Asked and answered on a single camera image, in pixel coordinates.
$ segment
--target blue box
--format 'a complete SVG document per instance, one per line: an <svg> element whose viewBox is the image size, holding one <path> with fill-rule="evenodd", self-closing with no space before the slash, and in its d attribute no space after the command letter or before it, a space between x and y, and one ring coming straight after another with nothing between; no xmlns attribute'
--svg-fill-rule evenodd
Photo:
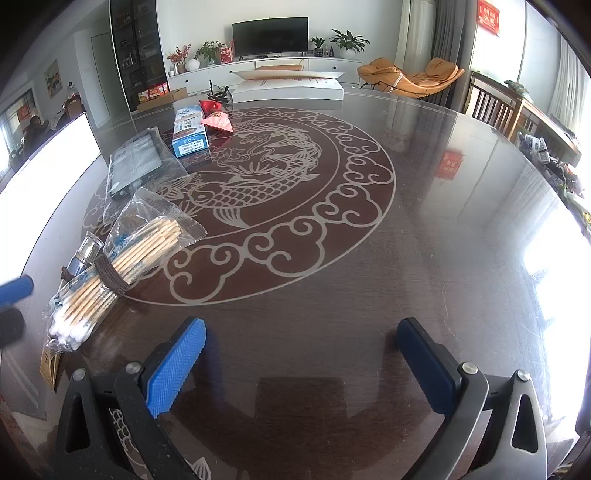
<svg viewBox="0 0 591 480"><path fill-rule="evenodd" d="M199 105L177 111L173 131L173 149L177 158L209 147L202 119L203 112Z"/></svg>

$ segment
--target round white vase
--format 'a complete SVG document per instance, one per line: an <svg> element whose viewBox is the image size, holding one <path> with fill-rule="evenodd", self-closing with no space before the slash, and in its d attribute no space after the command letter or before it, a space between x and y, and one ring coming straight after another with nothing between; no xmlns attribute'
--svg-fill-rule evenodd
<svg viewBox="0 0 591 480"><path fill-rule="evenodd" d="M357 55L357 52L355 50L353 50L352 48L347 48L346 50L341 48L341 50L340 50L340 57L342 59L353 60L356 55Z"/></svg>
<svg viewBox="0 0 591 480"><path fill-rule="evenodd" d="M188 72L193 72L195 70L198 70L199 67L201 66L201 62L199 62L198 59L191 59L185 62L185 68L187 69Z"/></svg>

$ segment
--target clutter of items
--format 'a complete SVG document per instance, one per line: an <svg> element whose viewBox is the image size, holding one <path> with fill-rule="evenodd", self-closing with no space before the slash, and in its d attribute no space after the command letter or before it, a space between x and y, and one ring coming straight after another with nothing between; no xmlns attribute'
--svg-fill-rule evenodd
<svg viewBox="0 0 591 480"><path fill-rule="evenodd" d="M147 272L207 235L201 224L156 193L162 185L189 176L179 159L209 147L206 128L213 129L210 134L233 132L216 99L177 111L174 155L157 128L143 130L111 154L103 211L110 233L104 242L86 234L61 269L59 291L43 311L46 341L40 372L52 389L61 355L80 348L119 297Z"/></svg>
<svg viewBox="0 0 591 480"><path fill-rule="evenodd" d="M517 147L556 191L581 225L583 235L591 241L591 201L584 197L584 185L576 168L551 157L543 137L519 132Z"/></svg>

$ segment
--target metal screw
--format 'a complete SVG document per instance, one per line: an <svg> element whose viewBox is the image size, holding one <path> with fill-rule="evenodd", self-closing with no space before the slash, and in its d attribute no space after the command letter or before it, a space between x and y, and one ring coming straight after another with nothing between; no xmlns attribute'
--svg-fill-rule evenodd
<svg viewBox="0 0 591 480"><path fill-rule="evenodd" d="M74 373L72 373L72 378L79 382L85 377L85 375L86 371L83 368L79 368L78 370L75 370Z"/></svg>
<svg viewBox="0 0 591 480"><path fill-rule="evenodd" d="M478 373L478 367L471 362L465 362L462 364L462 370L468 375L474 375Z"/></svg>
<svg viewBox="0 0 591 480"><path fill-rule="evenodd" d="M131 362L125 365L125 371L129 375L134 375L141 370L142 366L138 362Z"/></svg>
<svg viewBox="0 0 591 480"><path fill-rule="evenodd" d="M518 370L517 377L523 382L528 382L531 380L531 375L525 370Z"/></svg>

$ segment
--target red pouch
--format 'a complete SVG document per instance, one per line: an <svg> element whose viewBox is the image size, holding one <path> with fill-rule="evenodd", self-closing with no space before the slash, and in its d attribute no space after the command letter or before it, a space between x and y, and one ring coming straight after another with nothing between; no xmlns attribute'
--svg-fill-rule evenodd
<svg viewBox="0 0 591 480"><path fill-rule="evenodd" d="M228 118L228 114L226 112L214 112L207 118L201 120L201 123L203 125L208 125L210 127L217 128L218 130L224 130L225 132L234 131L234 129L232 128L232 124L230 123L230 119Z"/></svg>
<svg viewBox="0 0 591 480"><path fill-rule="evenodd" d="M199 105L201 105L201 110L203 110L203 115L205 116L222 110L222 104L213 100L199 100Z"/></svg>

